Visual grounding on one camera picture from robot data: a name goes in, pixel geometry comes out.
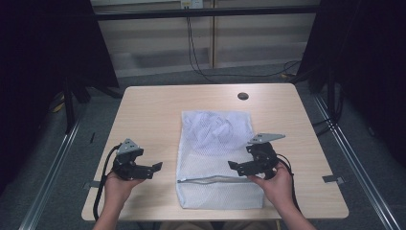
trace cable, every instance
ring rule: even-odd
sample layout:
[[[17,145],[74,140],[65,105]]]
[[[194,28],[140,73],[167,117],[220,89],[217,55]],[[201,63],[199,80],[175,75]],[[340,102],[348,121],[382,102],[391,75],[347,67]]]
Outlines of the cable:
[[[191,63],[191,67],[192,67],[193,71],[196,74],[204,77],[207,81],[210,81],[212,83],[219,83],[219,82],[214,81],[214,80],[210,80],[208,77],[246,77],[246,78],[272,77],[272,76],[276,76],[276,75],[279,75],[279,74],[282,74],[282,73],[286,73],[287,70],[293,68],[295,65],[302,62],[301,60],[290,60],[290,61],[288,61],[287,63],[284,64],[283,70],[281,70],[279,72],[276,72],[276,73],[273,73],[273,74],[267,74],[267,75],[205,74],[200,69],[200,66],[199,66],[198,61],[197,61],[196,53],[195,53],[195,50],[194,50],[193,36],[192,36],[192,24],[191,24],[191,19],[189,17],[187,17],[187,22],[188,22],[188,38],[189,38],[189,61]],[[194,61],[196,63],[197,69],[194,67],[194,65],[192,63],[192,53],[193,53],[193,56],[194,56]],[[288,63],[291,63],[291,62],[294,62],[294,63],[292,65],[290,65],[289,67],[286,67],[286,65]]]
[[[304,73],[301,73],[301,74],[297,75],[296,78],[290,80],[289,82],[292,83],[292,84],[296,84],[296,83],[301,82],[301,81],[306,81],[309,78],[310,75],[312,75],[314,72],[320,70],[323,67],[324,67],[323,63],[315,64],[309,70],[307,70]]]
[[[144,230],[144,227],[141,223],[135,222],[140,230]]]
[[[293,179],[293,172],[292,172],[292,167],[291,167],[291,165],[290,165],[290,162],[289,162],[289,160],[284,156],[284,155],[281,155],[281,154],[277,154],[278,156],[281,156],[281,157],[283,157],[284,158],[284,160],[287,162],[284,162],[282,159],[280,159],[280,158],[278,158],[278,160],[281,162],[281,163],[283,163],[284,164],[284,166],[287,168],[287,171],[289,172],[289,174],[292,176],[292,199],[293,199],[293,203],[295,204],[295,207],[299,210],[299,212],[302,212],[301,211],[301,209],[299,208],[299,203],[298,203],[298,200],[297,200],[297,198],[296,198],[296,193],[295,193],[295,182],[294,182],[294,179]]]
[[[119,144],[118,146],[113,147],[113,149],[108,153],[107,158],[105,159],[104,167],[102,169],[102,174],[101,174],[101,183],[98,188],[98,193],[96,195],[95,204],[93,205],[93,216],[95,217],[95,220],[99,219],[98,207],[99,207],[99,202],[101,201],[101,197],[102,197],[102,188],[104,187],[105,181],[107,180],[107,175],[105,174],[105,172],[107,170],[108,161],[109,161],[110,156],[113,153],[113,151],[118,150],[121,145],[122,144]]]
[[[316,127],[324,122],[330,122],[330,124],[328,124],[325,128],[323,128],[318,133],[316,133],[316,136],[321,136],[321,135],[325,134],[331,128],[335,127],[338,124],[338,121],[340,120],[341,115],[343,113],[343,104],[344,104],[344,90],[343,90],[343,87],[340,85],[340,95],[339,95],[337,107],[334,112],[335,119],[333,120],[332,118],[327,118],[327,119],[323,120],[322,122],[312,124],[313,127]]]
[[[158,223],[156,221],[152,222],[152,230],[158,230]]]

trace table hole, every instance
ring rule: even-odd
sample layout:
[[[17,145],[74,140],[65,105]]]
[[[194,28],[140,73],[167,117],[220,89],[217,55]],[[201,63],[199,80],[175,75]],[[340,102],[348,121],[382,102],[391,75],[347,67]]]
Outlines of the table hole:
[[[245,101],[245,100],[247,100],[247,99],[249,98],[248,94],[247,94],[247,93],[244,93],[244,92],[239,93],[239,94],[237,95],[237,97],[238,97],[240,100],[243,100],[243,101]]]

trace wooden table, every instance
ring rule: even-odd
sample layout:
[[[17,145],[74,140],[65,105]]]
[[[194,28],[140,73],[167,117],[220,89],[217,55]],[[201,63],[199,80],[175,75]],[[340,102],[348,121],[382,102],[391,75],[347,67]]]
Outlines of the wooden table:
[[[248,100],[237,94],[245,92]],[[262,209],[191,210],[182,209],[175,190],[175,171],[181,134],[181,112],[186,110],[238,110],[251,114],[255,133],[282,133],[272,142],[277,153],[286,156],[295,173],[299,206],[308,219],[343,219],[349,214],[336,183],[322,176],[331,169],[320,147],[296,88],[288,83],[170,85],[128,87],[97,169],[100,180],[107,153],[130,138],[144,155],[137,164],[151,166],[163,161],[153,179],[137,186],[125,204],[120,219],[125,220],[236,220],[280,219],[265,199]],[[93,220],[92,208],[97,189],[92,188],[82,210],[85,220]],[[99,205],[102,211],[103,197]]]

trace human hand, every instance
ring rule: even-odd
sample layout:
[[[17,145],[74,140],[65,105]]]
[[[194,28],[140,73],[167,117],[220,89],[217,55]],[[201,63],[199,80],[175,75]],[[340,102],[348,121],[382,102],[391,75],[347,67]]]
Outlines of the human hand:
[[[266,198],[274,204],[277,210],[283,207],[294,205],[292,198],[292,176],[286,166],[281,162],[275,167],[276,175],[264,180],[256,175],[249,175],[248,178],[258,184],[265,192]]]
[[[114,172],[109,173],[104,185],[105,202],[124,205],[131,195],[131,190],[143,181],[145,180],[123,180]]]

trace black metal pole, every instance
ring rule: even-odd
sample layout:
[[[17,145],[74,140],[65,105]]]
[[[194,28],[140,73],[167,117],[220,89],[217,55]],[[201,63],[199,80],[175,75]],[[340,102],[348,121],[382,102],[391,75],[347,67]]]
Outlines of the black metal pole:
[[[336,113],[335,113],[335,78],[334,78],[334,70],[331,66],[328,67],[328,77],[327,77],[327,111],[328,115],[335,125],[336,121]]]
[[[228,8],[228,9],[190,9],[165,11],[124,11],[124,12],[98,12],[91,14],[45,14],[44,17],[67,20],[126,20],[126,19],[152,19],[174,17],[204,17],[204,16],[233,16],[233,15],[260,15],[260,14],[294,14],[346,11],[345,8],[320,8],[319,6],[293,6],[270,8]]]
[[[72,130],[72,127],[74,126],[75,123],[75,111],[72,102],[72,91],[70,80],[68,77],[65,78],[65,81],[63,83],[63,96],[65,101],[66,122],[67,122],[65,133],[68,134]]]

